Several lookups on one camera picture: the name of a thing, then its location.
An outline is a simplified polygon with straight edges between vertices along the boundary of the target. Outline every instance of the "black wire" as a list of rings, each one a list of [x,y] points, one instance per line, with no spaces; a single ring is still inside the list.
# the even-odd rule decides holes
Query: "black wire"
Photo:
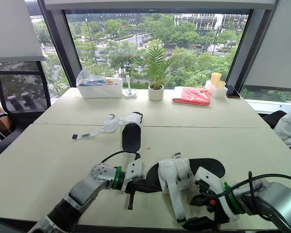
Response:
[[[129,150],[121,150],[121,151],[118,151],[116,153],[113,153],[112,155],[108,156],[107,158],[105,158],[104,160],[101,161],[101,163],[104,163],[106,162],[108,159],[110,159],[111,157],[117,155],[117,154],[120,154],[120,153],[134,153],[136,155],[135,159],[139,159],[140,158],[140,154],[135,152],[135,151],[129,151]]]
[[[255,208],[256,214],[258,214],[262,219],[264,219],[266,221],[270,221],[268,217],[265,217],[264,215],[261,214],[261,212],[258,208],[257,200],[256,200],[256,197],[254,195],[254,189],[253,189],[252,171],[248,172],[248,180],[249,180],[249,186],[250,186],[251,201],[252,201],[252,204]]]
[[[286,178],[286,179],[289,179],[291,180],[291,176],[287,176],[287,175],[282,175],[282,174],[264,174],[264,175],[259,175],[259,176],[255,176],[255,177],[252,177],[252,180],[255,181],[255,180],[258,180],[258,179],[262,179],[262,178],[266,178],[266,177],[281,177],[281,178]],[[219,197],[223,197],[225,196],[226,194],[232,192],[233,190],[235,190],[236,188],[239,188],[240,186],[243,186],[244,184],[248,183],[249,182],[249,179],[247,180],[244,180],[236,185],[234,185],[233,187],[231,187],[229,190],[226,190],[224,191],[223,193],[220,193],[220,194],[216,194],[216,195],[210,195],[210,194],[207,194],[205,192],[202,192],[202,194],[207,197],[207,198],[219,198]]]

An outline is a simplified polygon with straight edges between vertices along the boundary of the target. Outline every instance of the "black phone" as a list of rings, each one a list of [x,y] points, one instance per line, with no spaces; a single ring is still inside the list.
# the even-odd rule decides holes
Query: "black phone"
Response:
[[[227,93],[226,97],[228,98],[240,98],[241,96],[238,94],[238,92],[234,89],[231,85],[226,85]]]

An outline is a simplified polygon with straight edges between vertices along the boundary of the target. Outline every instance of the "potted plant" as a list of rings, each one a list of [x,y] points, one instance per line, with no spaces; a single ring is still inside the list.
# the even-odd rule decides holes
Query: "potted plant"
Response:
[[[169,72],[169,66],[172,59],[166,59],[162,46],[156,44],[150,46],[146,58],[146,70],[149,79],[153,82],[148,87],[148,96],[150,100],[161,100],[164,96],[164,86],[162,81]]]

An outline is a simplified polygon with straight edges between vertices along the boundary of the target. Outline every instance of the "car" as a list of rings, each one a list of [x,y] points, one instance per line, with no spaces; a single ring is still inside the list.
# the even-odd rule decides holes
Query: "car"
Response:
[[[102,58],[96,58],[96,61],[98,61],[98,62],[104,62],[105,60],[102,59]]]

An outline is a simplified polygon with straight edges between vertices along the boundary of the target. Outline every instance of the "palm plant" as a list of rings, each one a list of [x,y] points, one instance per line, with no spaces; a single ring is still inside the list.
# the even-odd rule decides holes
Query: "palm plant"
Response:
[[[165,77],[169,72],[169,66],[172,64],[173,59],[169,58],[166,60],[164,48],[160,45],[151,46],[147,51],[147,74],[153,81],[150,86],[154,90],[161,89],[161,82],[164,81]]]

